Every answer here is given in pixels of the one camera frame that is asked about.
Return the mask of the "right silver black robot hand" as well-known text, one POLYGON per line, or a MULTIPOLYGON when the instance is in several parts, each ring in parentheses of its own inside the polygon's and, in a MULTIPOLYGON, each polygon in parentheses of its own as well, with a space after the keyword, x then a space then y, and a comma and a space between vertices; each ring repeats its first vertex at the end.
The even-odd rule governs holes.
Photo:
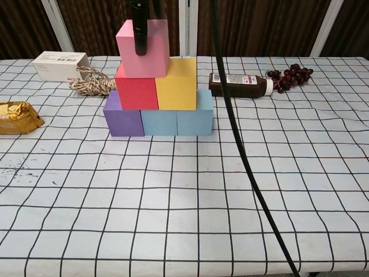
POLYGON ((148 45, 148 1, 131 0, 132 25, 134 34, 135 53, 145 56, 148 45))

